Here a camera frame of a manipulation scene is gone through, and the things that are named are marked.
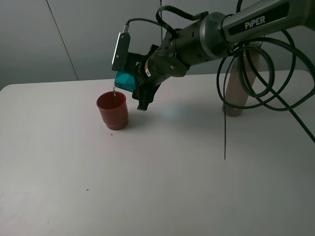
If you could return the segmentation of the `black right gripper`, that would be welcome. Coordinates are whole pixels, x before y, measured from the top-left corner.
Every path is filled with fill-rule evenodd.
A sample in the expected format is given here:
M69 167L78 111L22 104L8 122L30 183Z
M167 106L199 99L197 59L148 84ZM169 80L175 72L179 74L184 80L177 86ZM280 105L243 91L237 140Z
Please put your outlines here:
M172 35L166 34L161 45L152 45L141 60L132 92L132 98L138 101L138 110L147 110L162 82L169 77L183 77L189 70L189 65L177 56L173 41Z

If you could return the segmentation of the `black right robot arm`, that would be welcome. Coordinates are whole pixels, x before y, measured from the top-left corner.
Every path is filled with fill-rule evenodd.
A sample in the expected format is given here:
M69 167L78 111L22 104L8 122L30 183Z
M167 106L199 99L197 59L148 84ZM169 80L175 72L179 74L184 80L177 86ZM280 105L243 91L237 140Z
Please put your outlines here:
M315 28L313 0L261 0L230 16L219 12L190 15L173 6L162 6L156 20L167 31L162 44L153 47L138 65L138 109L153 102L160 84L183 77L190 67L221 59L237 43L295 26Z

